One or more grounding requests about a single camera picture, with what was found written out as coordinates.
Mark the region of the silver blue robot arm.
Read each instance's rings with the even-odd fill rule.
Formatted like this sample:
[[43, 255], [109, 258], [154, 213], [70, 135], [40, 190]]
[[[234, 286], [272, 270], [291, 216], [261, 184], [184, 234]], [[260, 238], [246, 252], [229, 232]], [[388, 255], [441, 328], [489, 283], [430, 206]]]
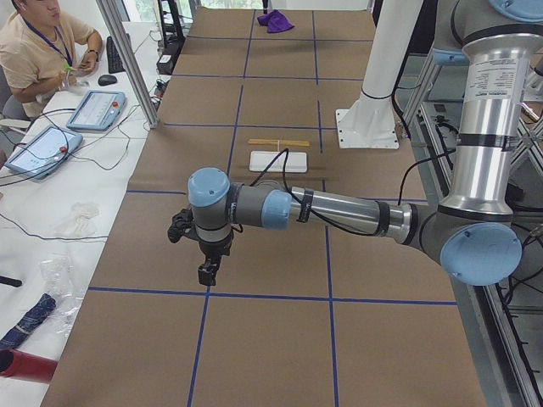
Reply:
[[291, 220], [390, 237], [472, 286], [501, 281], [523, 254], [505, 196], [526, 76], [541, 46], [539, 1], [438, 2], [434, 57], [440, 64], [466, 63], [468, 73], [450, 191], [435, 209], [289, 187], [262, 176], [244, 185], [203, 168], [188, 179], [189, 205], [173, 218], [170, 240], [199, 244], [199, 282], [207, 287], [230, 252], [235, 225], [284, 230]]

